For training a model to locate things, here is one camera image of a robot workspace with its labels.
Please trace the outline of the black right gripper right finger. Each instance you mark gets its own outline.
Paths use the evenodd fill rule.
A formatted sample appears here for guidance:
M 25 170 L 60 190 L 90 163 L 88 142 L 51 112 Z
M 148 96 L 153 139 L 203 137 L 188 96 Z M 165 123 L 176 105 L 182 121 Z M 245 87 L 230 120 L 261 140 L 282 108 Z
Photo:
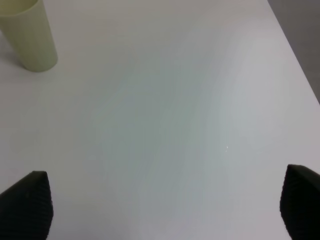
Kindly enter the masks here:
M 303 166 L 287 166 L 279 210 L 292 240 L 320 238 L 320 175 Z

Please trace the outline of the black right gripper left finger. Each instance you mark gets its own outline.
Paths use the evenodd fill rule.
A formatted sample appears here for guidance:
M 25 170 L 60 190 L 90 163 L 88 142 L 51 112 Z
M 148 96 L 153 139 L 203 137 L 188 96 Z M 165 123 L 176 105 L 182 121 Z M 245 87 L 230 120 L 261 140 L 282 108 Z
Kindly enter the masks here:
M 2 240 L 46 240 L 53 217 L 46 171 L 32 171 L 0 194 Z

